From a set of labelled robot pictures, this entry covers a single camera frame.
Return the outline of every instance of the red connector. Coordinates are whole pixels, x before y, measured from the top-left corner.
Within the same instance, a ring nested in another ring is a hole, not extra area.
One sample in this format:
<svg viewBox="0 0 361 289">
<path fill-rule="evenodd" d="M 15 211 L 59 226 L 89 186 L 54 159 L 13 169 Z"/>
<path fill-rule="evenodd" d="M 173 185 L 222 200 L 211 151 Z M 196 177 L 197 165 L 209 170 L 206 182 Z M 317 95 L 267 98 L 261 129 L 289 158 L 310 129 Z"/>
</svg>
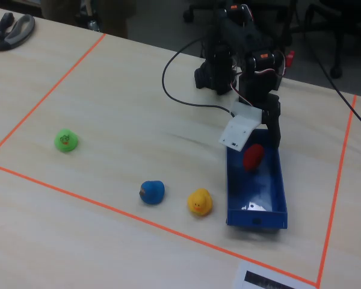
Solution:
<svg viewBox="0 0 361 289">
<path fill-rule="evenodd" d="M 286 56 L 286 67 L 291 67 L 291 65 L 293 64 L 294 54 L 295 52 L 292 50 Z"/>
</svg>

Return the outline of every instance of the rubber duck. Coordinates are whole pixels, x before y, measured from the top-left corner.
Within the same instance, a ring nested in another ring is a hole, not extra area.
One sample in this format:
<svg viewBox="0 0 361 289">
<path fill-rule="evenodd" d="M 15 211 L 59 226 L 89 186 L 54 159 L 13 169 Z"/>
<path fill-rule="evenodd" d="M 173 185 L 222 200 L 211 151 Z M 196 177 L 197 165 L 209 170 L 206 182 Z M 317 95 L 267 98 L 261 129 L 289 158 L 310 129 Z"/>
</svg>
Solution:
<svg viewBox="0 0 361 289">
<path fill-rule="evenodd" d="M 191 212 L 204 216 L 212 209 L 212 199 L 205 188 L 199 188 L 187 199 L 187 205 Z"/>
<path fill-rule="evenodd" d="M 161 181 L 146 181 L 141 185 L 139 195 L 147 204 L 158 204 L 164 197 L 164 184 Z"/>
<path fill-rule="evenodd" d="M 61 152 L 72 151 L 78 145 L 78 136 L 69 129 L 62 129 L 55 137 L 55 146 Z"/>
</svg>

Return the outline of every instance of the white bracket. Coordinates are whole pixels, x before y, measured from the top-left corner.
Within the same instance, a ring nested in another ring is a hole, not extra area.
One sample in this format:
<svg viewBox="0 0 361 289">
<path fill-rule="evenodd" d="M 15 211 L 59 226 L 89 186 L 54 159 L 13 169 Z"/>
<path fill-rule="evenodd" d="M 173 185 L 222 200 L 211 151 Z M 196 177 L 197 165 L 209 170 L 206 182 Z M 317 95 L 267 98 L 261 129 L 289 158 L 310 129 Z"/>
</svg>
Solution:
<svg viewBox="0 0 361 289">
<path fill-rule="evenodd" d="M 235 101 L 232 113 L 235 117 L 227 124 L 219 142 L 240 152 L 251 132 L 262 123 L 262 110 Z"/>
</svg>

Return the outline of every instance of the black clamp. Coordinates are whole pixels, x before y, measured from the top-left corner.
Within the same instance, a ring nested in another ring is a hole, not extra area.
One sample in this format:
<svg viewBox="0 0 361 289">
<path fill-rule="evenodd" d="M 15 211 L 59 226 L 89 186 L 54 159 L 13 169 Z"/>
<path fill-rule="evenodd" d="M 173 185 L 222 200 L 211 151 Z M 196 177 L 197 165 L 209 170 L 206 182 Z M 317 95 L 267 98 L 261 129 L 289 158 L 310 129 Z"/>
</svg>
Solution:
<svg viewBox="0 0 361 289">
<path fill-rule="evenodd" d="M 22 16 L 7 33 L 6 30 L 12 26 L 14 17 L 12 13 L 5 13 L 0 20 L 0 51 L 11 50 L 23 44 L 32 34 L 35 28 L 35 19 L 26 14 Z M 23 24 L 28 23 L 22 31 Z"/>
</svg>

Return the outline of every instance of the red object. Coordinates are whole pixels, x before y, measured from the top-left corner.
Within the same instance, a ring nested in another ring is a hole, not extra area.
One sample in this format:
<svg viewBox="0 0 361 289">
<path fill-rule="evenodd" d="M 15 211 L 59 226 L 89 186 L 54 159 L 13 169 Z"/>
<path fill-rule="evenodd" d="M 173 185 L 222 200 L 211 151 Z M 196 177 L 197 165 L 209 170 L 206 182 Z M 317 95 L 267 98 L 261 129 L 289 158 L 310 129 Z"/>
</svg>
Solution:
<svg viewBox="0 0 361 289">
<path fill-rule="evenodd" d="M 260 144 L 253 144 L 243 155 L 243 166 L 246 172 L 254 171 L 260 165 L 265 156 L 265 149 Z"/>
<path fill-rule="evenodd" d="M 289 52 L 289 54 L 286 56 L 286 67 L 291 67 L 293 64 L 295 51 Z"/>
</svg>

